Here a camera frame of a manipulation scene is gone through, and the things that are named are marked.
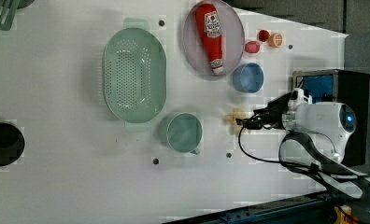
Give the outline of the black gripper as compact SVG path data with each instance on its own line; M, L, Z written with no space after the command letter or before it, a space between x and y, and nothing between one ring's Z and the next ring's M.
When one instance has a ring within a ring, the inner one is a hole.
M236 119L236 124L248 130L278 129L284 130L282 115L288 112L288 102L292 94L286 93L270 101L265 108L254 109L257 119Z

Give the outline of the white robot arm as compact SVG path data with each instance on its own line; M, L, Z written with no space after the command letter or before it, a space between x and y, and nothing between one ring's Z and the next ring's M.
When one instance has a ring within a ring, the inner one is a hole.
M357 129L355 111L338 102L317 102L306 91L295 88L255 109L251 117L233 117L237 127L247 130L277 129L286 132L280 144L285 163L312 161L341 163Z

